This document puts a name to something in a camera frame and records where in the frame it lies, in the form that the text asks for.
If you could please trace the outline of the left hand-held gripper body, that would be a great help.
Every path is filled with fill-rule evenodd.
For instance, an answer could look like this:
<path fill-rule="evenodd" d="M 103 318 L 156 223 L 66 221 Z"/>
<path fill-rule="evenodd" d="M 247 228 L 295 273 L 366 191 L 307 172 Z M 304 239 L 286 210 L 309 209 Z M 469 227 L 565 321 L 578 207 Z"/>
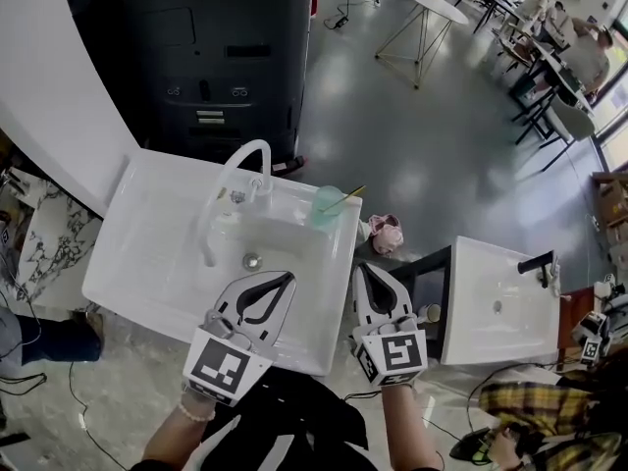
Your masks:
<path fill-rule="evenodd" d="M 195 329 L 183 378 L 193 391 L 237 405 L 273 366 L 273 348 L 210 310 Z"/>

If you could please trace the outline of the translucent green cup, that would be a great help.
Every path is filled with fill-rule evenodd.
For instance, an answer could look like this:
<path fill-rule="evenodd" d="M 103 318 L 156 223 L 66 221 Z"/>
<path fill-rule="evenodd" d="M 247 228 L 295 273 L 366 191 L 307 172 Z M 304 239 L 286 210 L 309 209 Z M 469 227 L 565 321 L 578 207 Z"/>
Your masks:
<path fill-rule="evenodd" d="M 314 228 L 331 223 L 345 207 L 345 194 L 338 188 L 326 185 L 319 187 L 312 201 L 309 222 Z"/>

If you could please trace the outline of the green toothbrush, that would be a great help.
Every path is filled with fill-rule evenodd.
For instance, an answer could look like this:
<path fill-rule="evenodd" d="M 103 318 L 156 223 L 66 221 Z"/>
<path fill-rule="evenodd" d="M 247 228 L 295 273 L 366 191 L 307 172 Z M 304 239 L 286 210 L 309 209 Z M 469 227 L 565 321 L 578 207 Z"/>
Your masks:
<path fill-rule="evenodd" d="M 342 198 L 340 198 L 339 200 L 337 200 L 336 202 L 329 204 L 326 207 L 323 208 L 319 208 L 319 211 L 322 213 L 326 213 L 327 211 L 333 209 L 334 207 L 336 207 L 337 205 L 340 205 L 341 203 L 345 202 L 346 200 L 348 200 L 351 197 L 357 196 L 360 193 L 362 193 L 364 190 L 366 189 L 366 185 L 362 185 L 359 186 L 358 188 L 354 189 L 353 191 L 351 191 L 350 193 L 346 194 L 345 196 L 343 196 Z"/>

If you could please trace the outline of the person's right forearm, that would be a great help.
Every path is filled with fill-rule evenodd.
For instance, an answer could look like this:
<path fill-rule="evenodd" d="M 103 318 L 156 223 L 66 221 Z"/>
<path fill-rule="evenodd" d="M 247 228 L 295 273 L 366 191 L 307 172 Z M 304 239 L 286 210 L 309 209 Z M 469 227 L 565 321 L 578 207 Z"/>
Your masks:
<path fill-rule="evenodd" d="M 381 396 L 393 471 L 443 471 L 413 389 L 408 385 L 383 387 Z"/>

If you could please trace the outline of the person's left forearm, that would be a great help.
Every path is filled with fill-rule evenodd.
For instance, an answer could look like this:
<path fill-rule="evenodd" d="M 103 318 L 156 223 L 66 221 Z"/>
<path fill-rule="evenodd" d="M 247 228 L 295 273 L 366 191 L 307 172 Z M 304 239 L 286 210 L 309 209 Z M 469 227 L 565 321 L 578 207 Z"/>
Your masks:
<path fill-rule="evenodd" d="M 182 471 L 200 445 L 207 424 L 215 416 L 216 401 L 183 392 L 178 404 L 148 441 L 142 461 L 152 460 Z"/>

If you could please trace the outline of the pink toy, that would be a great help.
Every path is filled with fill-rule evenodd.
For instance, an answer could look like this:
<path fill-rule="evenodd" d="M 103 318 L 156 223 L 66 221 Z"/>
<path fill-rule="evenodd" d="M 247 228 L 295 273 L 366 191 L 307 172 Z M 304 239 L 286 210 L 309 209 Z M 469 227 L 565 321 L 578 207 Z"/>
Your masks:
<path fill-rule="evenodd" d="M 373 249 L 378 254 L 389 255 L 403 245 L 401 224 L 395 215 L 372 215 L 368 225 Z"/>

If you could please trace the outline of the black white jacket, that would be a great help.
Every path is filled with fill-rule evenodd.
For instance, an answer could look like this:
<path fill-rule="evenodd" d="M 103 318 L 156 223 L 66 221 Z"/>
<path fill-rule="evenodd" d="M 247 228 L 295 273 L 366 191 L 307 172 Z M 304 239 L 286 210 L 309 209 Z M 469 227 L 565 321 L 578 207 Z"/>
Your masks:
<path fill-rule="evenodd" d="M 130 471 L 174 471 L 142 457 Z M 216 401 L 182 471 L 393 471 L 357 408 L 321 382 L 272 367 L 234 407 Z"/>

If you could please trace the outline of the black faucet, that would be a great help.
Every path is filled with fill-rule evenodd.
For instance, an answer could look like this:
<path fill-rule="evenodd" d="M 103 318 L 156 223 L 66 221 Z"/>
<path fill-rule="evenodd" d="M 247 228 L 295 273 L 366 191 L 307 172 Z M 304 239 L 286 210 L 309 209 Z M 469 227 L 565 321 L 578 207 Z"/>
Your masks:
<path fill-rule="evenodd" d="M 517 272 L 520 275 L 533 273 L 543 288 L 548 288 L 559 279 L 558 257 L 553 250 L 542 255 L 519 262 Z"/>

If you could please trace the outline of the white arched faucet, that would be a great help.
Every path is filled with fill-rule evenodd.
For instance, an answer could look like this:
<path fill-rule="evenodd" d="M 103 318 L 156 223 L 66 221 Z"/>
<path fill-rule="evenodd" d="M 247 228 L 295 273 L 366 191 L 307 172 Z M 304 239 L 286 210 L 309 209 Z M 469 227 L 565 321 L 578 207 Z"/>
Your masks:
<path fill-rule="evenodd" d="M 218 178 L 215 179 L 214 183 L 211 185 L 209 196 L 200 211 L 196 223 L 195 235 L 203 262 L 207 267 L 214 267 L 216 265 L 216 256 L 210 246 L 208 236 L 213 230 L 212 222 L 215 218 L 213 210 L 218 201 L 219 193 L 232 173 L 239 168 L 239 165 L 256 151 L 260 151 L 262 157 L 261 177 L 254 178 L 250 181 L 252 191 L 248 195 L 248 200 L 252 207 L 260 212 L 266 213 L 271 208 L 273 199 L 271 148 L 269 143 L 263 139 L 251 140 L 236 151 L 223 166 L 223 170 L 219 173 Z"/>

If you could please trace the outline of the brown wooden stool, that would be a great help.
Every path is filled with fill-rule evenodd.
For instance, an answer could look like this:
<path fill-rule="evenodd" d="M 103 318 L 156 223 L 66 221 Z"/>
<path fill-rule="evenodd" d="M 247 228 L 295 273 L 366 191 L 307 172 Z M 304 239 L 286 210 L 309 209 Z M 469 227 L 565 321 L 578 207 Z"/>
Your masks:
<path fill-rule="evenodd" d="M 560 297 L 560 315 L 558 329 L 558 359 L 579 358 L 584 342 L 573 339 L 572 332 L 580 321 L 594 310 L 594 288 L 581 288 L 563 294 Z"/>

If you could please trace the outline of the marble pattern table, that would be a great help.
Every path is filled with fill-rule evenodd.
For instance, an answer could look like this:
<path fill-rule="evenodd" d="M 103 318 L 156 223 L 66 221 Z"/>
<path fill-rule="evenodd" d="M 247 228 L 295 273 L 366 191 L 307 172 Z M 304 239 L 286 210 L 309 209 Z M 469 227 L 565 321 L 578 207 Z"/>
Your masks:
<path fill-rule="evenodd" d="M 102 221 L 54 183 L 14 167 L 0 173 L 0 306 L 60 320 L 91 303 L 81 287 Z"/>

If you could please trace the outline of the black cabinet machine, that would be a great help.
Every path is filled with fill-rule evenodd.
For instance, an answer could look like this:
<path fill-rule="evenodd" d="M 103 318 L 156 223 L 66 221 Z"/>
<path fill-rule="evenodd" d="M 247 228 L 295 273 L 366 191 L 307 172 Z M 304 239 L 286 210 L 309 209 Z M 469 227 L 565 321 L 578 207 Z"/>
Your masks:
<path fill-rule="evenodd" d="M 136 142 L 223 163 L 266 141 L 296 154 L 311 0 L 67 0 Z"/>

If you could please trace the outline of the brown cardboard box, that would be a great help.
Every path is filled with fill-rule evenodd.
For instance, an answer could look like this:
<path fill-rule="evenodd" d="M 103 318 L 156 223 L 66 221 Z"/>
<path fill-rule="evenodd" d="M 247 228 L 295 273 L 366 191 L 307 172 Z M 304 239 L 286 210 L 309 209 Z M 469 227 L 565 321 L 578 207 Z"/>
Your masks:
<path fill-rule="evenodd" d="M 597 206 L 610 245 L 628 242 L 628 172 L 595 172 Z"/>

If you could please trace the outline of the grey chair with black legs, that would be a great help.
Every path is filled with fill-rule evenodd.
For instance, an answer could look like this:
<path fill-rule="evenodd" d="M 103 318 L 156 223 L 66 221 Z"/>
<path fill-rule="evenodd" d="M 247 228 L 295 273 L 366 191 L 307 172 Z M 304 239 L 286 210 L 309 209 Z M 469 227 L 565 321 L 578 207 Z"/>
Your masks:
<path fill-rule="evenodd" d="M 593 136 L 596 125 L 584 110 L 567 105 L 559 96 L 555 96 L 551 101 L 539 101 L 539 106 L 531 110 L 531 115 L 525 120 L 525 129 L 514 144 L 519 145 L 532 130 L 535 130 L 543 140 L 540 149 L 557 142 L 562 143 L 558 153 L 541 169 L 543 173 L 575 143 Z"/>

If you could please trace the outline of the long white dining table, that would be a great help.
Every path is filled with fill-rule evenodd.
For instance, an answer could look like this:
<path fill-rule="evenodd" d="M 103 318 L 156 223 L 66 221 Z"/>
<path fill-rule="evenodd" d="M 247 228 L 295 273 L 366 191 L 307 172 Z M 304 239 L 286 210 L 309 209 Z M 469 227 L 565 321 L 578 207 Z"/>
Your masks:
<path fill-rule="evenodd" d="M 457 0 L 454 6 L 457 7 L 462 1 L 464 0 Z M 565 85 L 564 89 L 570 92 L 571 97 L 578 100 L 577 106 L 583 108 L 586 113 L 593 113 L 593 108 L 591 107 L 588 99 L 577 88 L 576 78 L 567 70 L 566 64 L 564 62 L 560 62 L 558 51 L 554 50 L 549 44 L 541 43 L 537 40 L 531 34 L 531 28 L 524 28 L 523 26 L 520 26 L 520 24 L 524 22 L 524 16 L 518 12 L 513 4 L 507 0 L 479 0 L 479 2 L 484 5 L 485 10 L 475 25 L 473 33 L 476 33 L 479 29 L 481 29 L 491 19 L 492 14 L 496 11 L 500 11 L 504 14 L 505 21 L 511 17 L 514 22 L 507 23 L 511 34 L 508 36 L 507 40 L 502 41 L 506 51 L 511 52 L 514 59 L 518 60 L 521 64 L 526 62 L 527 57 L 517 55 L 518 49 L 513 49 L 513 46 L 515 46 L 516 43 L 514 42 L 512 35 L 517 33 L 520 38 L 525 39 L 524 43 L 521 45 L 520 51 L 525 51 L 525 45 L 531 45 L 531 57 L 535 60 L 543 59 L 548 65 L 551 65 L 555 69 L 556 75 L 559 76 L 560 80 Z"/>

